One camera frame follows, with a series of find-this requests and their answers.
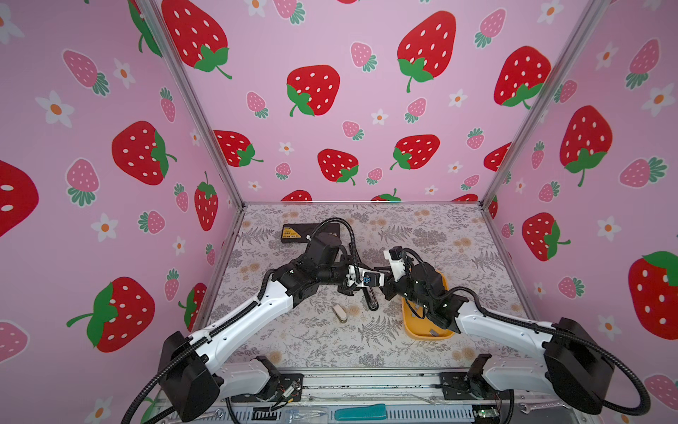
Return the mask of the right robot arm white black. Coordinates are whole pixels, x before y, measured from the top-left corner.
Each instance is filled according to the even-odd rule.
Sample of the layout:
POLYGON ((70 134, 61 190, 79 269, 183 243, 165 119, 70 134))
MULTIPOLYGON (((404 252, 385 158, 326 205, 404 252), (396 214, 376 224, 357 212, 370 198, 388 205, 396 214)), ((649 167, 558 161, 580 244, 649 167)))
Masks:
POLYGON ((416 316, 457 334, 483 337, 528 355, 535 364, 506 366, 498 359, 480 360, 471 380, 497 391, 548 393, 582 413, 603 409, 631 416, 647 414, 651 398, 642 380, 621 360, 600 347, 575 321, 535 322, 483 307, 473 290, 446 289, 441 275, 411 249, 384 253, 391 268, 381 288, 385 298, 402 297, 416 316), (607 400, 615 371, 621 371, 639 396, 638 406, 607 400))

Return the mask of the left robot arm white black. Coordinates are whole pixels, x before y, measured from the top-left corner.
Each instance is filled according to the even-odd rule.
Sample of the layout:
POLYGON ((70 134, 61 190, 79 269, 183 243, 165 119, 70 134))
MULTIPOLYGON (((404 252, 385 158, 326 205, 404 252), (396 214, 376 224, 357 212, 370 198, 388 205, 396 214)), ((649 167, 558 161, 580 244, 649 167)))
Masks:
POLYGON ((228 386, 219 370, 245 341, 316 295, 320 286, 347 287, 351 271, 358 269, 354 236, 351 225, 342 218, 321 222, 314 228, 305 252, 268 271, 255 296, 208 327, 188 336, 176 332, 168 337, 157 374, 132 401, 122 421, 132 421, 155 386, 162 388, 171 405, 150 422, 172 413, 190 422, 205 413, 228 386))

